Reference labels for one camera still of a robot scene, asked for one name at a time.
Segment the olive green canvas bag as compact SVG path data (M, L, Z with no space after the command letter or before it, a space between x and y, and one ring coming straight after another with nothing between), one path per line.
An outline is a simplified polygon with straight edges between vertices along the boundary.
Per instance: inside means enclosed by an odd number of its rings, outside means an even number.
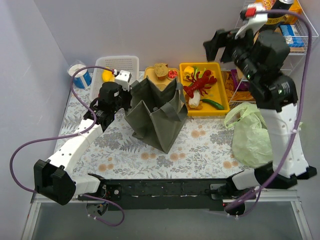
M164 153L169 153L187 120L183 85L175 78L160 90L149 78L131 85L131 108L125 120L133 137Z

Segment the purple candy bag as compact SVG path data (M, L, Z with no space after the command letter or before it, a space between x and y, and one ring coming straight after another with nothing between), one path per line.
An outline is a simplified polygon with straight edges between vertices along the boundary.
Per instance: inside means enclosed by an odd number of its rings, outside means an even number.
M234 90L249 91L250 83L248 81L240 80L236 69L231 69L231 78L234 85Z

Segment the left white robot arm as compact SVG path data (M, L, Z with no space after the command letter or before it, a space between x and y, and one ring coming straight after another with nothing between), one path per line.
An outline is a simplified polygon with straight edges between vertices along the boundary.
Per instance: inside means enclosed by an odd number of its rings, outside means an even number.
M128 82L104 82L98 97L90 103L83 116L75 136L47 160L35 163L33 172L36 192L62 206L74 196L99 192L103 188L102 177L93 174L72 177L74 167L95 139L114 121L116 112L131 107L131 100Z

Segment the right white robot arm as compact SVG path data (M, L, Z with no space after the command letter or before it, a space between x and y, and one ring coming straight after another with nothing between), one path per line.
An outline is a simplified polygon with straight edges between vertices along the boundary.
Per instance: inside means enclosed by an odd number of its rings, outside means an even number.
M235 190L256 185L288 189L298 180L315 176L317 170L306 161L298 132L302 96L297 94L294 81L281 71L290 53L285 38L271 30L255 36L249 29L243 37L237 37L235 29L219 29L203 46L208 61L224 48L221 62L234 63L249 81L249 91L265 121L272 149L272 162L229 177L228 185Z

